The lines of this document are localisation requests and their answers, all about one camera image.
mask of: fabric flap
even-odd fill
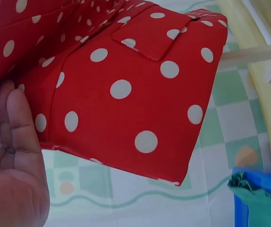
[[[133,19],[123,18],[125,23],[111,38],[148,59],[160,61],[179,33],[185,32],[187,24],[194,19],[191,15],[152,6]]]

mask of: red fabric bag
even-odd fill
[[[42,148],[180,185],[226,24],[143,0],[0,0],[0,81],[24,90]]]

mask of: curved wooden edge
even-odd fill
[[[227,16],[230,29],[242,49],[266,45],[261,32],[243,5],[242,0],[215,1],[223,14]],[[260,15],[264,17],[263,20],[267,23],[267,26],[271,28],[271,1],[253,0],[253,2]],[[257,62],[249,64],[248,68],[259,96],[271,148],[271,84],[267,84],[263,80],[264,65],[264,62]]]

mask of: wooden rod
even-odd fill
[[[232,66],[241,66],[248,63],[266,61],[271,59],[271,45],[253,47],[240,51],[225,52],[222,54],[218,69]]]

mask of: hand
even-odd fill
[[[50,200],[41,148],[24,93],[0,88],[0,227],[42,227]]]

